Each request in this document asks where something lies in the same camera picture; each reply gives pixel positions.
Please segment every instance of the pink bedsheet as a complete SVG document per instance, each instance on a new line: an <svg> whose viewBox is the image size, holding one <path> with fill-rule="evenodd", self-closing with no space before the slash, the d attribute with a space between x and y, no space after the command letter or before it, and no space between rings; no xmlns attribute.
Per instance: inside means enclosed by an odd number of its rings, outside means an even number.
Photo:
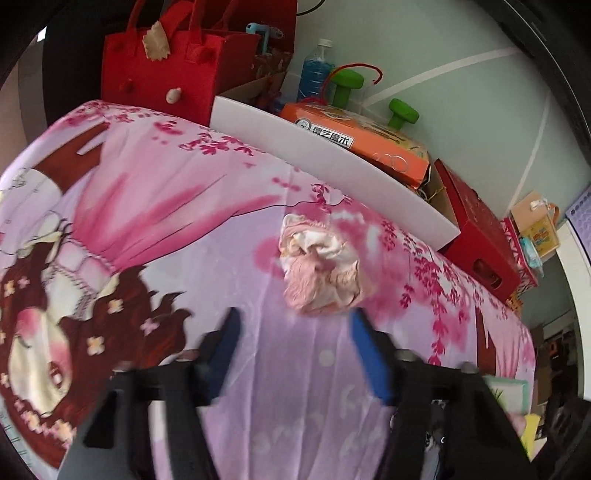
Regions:
<svg viewBox="0 0 591 480"><path fill-rule="evenodd" d="M484 288L355 192L239 139L89 102L29 146L0 190L0 421L44 480L113 367L169 361L229 306L243 311L243 337L225 396L203 413L220 477L372 478L389 411L370 393L346 315L286 307L287 213L353 244L375 286L363 306L400 347L532 384L528 330ZM166 479L159 408L152 439Z"/></svg>

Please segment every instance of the plastic bottle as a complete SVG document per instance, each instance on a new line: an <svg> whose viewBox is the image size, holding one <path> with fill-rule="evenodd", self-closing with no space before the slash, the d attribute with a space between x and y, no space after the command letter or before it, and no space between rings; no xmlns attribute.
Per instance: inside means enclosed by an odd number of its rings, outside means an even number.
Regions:
<svg viewBox="0 0 591 480"><path fill-rule="evenodd" d="M320 96L322 85L326 77L334 69L334 65L328 61L327 52L332 47L332 42L321 38L316 49L306 57L301 70L300 87L297 92L297 101L304 98Z"/></svg>

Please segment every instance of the girl's hair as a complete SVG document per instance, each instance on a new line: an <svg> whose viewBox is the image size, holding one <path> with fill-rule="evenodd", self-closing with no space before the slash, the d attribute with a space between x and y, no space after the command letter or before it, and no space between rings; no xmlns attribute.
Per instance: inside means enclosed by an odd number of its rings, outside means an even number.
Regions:
<svg viewBox="0 0 591 480"><path fill-rule="evenodd" d="M0 373L8 373L18 313L30 307L47 310L48 298L41 273L48 266L46 259L52 247L53 244L36 244L27 257L18 259L4 275L0 289L0 328L6 337L0 345ZM140 272L144 268L139 265L122 271L115 291L96 301L90 320L81 322L63 317L59 321L59 327L69 343L72 384L50 416L41 418L40 412L35 412L27 400L19 399L12 393L9 382L0 385L7 412L21 436L39 457L55 468L60 466L67 448L67 444L56 435L47 434L47 431L55 432L52 428L56 422L57 425L69 423L72 428L77 427L93 408L113 369L120 362L129 361L134 368L154 367L185 346L183 323L191 313L175 309L173 305L174 299L182 292L165 294L158 307L152 310L150 299L158 292L149 291L143 282ZM5 285L10 281L15 287L14 293L6 296ZM122 307L121 311L109 307L112 301ZM151 328L142 327L146 321ZM100 354L89 354L87 339L91 337L103 337L105 349ZM30 430L21 417L23 411L36 413L46 432Z"/></svg>

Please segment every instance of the green object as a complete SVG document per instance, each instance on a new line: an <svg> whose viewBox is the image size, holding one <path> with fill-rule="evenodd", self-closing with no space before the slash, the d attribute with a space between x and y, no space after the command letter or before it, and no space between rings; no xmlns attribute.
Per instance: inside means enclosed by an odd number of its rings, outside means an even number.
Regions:
<svg viewBox="0 0 591 480"><path fill-rule="evenodd" d="M365 81L363 75L351 69L339 70L335 76L330 79L336 84L335 97L332 105L337 108L347 108L351 90L359 90Z"/></svg>
<svg viewBox="0 0 591 480"><path fill-rule="evenodd" d="M389 127L395 130L400 130L405 122L408 122L409 124L417 123L419 117L418 112L402 100L393 98L390 105L388 105L388 108L390 108L393 114L392 119L388 123Z"/></svg>

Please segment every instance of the blue liquid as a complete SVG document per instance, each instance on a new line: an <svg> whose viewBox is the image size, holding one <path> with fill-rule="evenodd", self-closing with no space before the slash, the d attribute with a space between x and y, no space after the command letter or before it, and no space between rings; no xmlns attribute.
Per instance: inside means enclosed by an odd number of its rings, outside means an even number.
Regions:
<svg viewBox="0 0 591 480"><path fill-rule="evenodd" d="M322 85L334 67L334 65L326 61L318 59L306 60L301 71L297 101L299 102L308 97L319 98Z"/></svg>

